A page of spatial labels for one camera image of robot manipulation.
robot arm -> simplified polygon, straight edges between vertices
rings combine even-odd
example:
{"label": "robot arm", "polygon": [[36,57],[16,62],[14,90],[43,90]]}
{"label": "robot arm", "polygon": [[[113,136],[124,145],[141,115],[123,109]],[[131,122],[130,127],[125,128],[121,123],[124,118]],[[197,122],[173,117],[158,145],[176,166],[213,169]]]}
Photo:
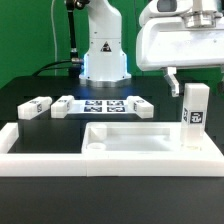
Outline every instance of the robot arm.
{"label": "robot arm", "polygon": [[164,70],[172,95],[179,96],[176,69],[223,64],[224,19],[217,0],[194,0],[193,5],[191,0],[166,0],[161,10],[164,1],[152,0],[140,16],[137,65],[143,71]]}
{"label": "robot arm", "polygon": [[188,12],[193,0],[153,0],[142,11],[139,22],[143,26],[153,17],[169,17]]}

black cable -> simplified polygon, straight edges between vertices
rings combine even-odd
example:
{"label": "black cable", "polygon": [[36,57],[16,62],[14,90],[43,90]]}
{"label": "black cable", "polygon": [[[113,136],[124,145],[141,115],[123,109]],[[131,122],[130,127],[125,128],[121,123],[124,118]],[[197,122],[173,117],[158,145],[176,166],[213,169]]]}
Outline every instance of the black cable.
{"label": "black cable", "polygon": [[42,68],[40,68],[39,70],[37,70],[36,72],[34,72],[32,74],[32,76],[38,76],[39,73],[41,73],[42,71],[44,70],[47,70],[47,68],[51,67],[51,66],[54,66],[54,65],[59,65],[59,64],[64,64],[64,63],[71,63],[71,60],[62,60],[62,61],[55,61],[53,63],[50,63],[50,64],[47,64],[45,66],[43,66]]}

white foam block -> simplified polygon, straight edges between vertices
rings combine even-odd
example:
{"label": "white foam block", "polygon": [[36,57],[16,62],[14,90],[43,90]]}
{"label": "white foam block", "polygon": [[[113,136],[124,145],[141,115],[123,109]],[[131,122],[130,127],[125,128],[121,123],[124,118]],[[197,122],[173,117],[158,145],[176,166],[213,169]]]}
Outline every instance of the white foam block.
{"label": "white foam block", "polygon": [[208,98],[209,87],[205,84],[185,85],[180,138],[186,147],[200,149],[204,136]]}
{"label": "white foam block", "polygon": [[52,118],[64,118],[71,104],[74,101],[73,96],[62,96],[51,106],[51,117]]}
{"label": "white foam block", "polygon": [[17,107],[19,119],[31,120],[50,109],[51,97],[37,97]]}
{"label": "white foam block", "polygon": [[128,107],[136,112],[136,114],[144,118],[152,118],[154,114],[154,106],[139,96],[129,96],[127,98]]}
{"label": "white foam block", "polygon": [[7,153],[18,137],[18,124],[7,123],[0,131],[0,153]]}

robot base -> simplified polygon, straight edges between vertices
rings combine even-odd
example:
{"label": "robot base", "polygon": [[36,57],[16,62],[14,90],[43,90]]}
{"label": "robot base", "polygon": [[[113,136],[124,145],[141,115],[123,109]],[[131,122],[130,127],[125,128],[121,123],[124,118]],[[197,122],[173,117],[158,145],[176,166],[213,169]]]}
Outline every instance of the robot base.
{"label": "robot base", "polygon": [[121,87],[131,84],[131,75],[128,78],[124,78],[118,81],[94,81],[86,78],[79,78],[81,85],[92,86],[92,87]]}

black table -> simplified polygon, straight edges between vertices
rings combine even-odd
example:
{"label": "black table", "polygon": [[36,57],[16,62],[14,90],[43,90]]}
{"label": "black table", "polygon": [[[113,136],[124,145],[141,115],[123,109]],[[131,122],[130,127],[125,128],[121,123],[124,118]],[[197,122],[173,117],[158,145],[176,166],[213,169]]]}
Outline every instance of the black table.
{"label": "black table", "polygon": [[[183,83],[195,82],[186,77],[180,79]],[[155,116],[141,120],[136,115],[79,114],[59,120],[51,119],[48,111],[31,121],[18,121],[16,109],[21,103],[37,96],[51,96],[55,101],[62,95],[76,99],[126,99],[139,95],[154,104]],[[114,89],[80,86],[77,79],[67,77],[18,77],[0,90],[0,126],[16,121],[25,133],[10,153],[80,153],[86,123],[180,121],[182,100],[171,97],[170,88],[161,77],[135,77],[132,85]],[[224,101],[211,93],[206,132],[222,152],[223,109]],[[68,137],[63,136],[64,132],[69,133]],[[35,136],[38,138],[32,141],[24,140]],[[64,138],[66,147],[61,147]],[[0,223],[223,224],[224,178],[1,177],[0,208]]]}

